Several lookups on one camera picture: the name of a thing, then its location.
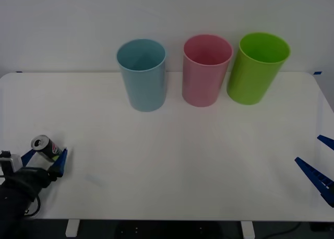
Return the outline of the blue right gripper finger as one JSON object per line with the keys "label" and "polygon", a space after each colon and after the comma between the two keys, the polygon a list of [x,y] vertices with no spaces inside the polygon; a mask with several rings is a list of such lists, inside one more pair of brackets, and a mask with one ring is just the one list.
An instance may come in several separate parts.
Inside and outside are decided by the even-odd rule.
{"label": "blue right gripper finger", "polygon": [[319,135],[317,137],[317,139],[319,141],[321,141],[322,143],[324,143],[327,147],[329,147],[331,150],[334,150],[334,140],[331,138],[328,138],[326,136],[323,135]]}
{"label": "blue right gripper finger", "polygon": [[333,181],[301,158],[297,157],[294,161],[316,187],[325,202],[333,207]]}

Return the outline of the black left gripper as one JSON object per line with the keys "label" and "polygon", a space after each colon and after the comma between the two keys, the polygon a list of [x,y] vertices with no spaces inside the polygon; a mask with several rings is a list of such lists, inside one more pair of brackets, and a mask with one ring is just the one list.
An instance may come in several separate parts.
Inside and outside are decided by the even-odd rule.
{"label": "black left gripper", "polygon": [[30,198],[36,198],[43,188],[47,188],[51,182],[63,177],[68,150],[65,148],[48,170],[25,167],[35,153],[33,149],[25,153],[21,157],[23,168],[9,177],[9,185],[27,194]]}

